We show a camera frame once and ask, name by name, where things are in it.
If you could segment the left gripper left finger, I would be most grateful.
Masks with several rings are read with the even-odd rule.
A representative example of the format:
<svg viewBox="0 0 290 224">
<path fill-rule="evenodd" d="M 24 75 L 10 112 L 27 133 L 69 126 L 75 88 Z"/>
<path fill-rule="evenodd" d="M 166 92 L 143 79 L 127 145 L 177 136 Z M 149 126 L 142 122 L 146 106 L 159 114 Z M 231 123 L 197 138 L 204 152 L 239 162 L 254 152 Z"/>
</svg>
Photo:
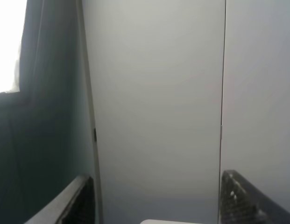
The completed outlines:
<svg viewBox="0 0 290 224">
<path fill-rule="evenodd" d="M 95 190 L 91 176 L 77 176 L 28 224 L 94 224 Z"/>
</svg>

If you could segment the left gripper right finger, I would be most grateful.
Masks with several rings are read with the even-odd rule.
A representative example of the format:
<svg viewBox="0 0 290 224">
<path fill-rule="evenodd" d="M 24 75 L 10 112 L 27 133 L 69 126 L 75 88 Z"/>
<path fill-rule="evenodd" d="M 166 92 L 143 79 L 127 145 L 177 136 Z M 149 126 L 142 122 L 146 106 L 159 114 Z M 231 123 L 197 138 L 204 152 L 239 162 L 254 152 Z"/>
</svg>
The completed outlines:
<svg viewBox="0 0 290 224">
<path fill-rule="evenodd" d="M 290 224 L 290 213 L 235 170 L 221 176 L 221 224 Z"/>
</svg>

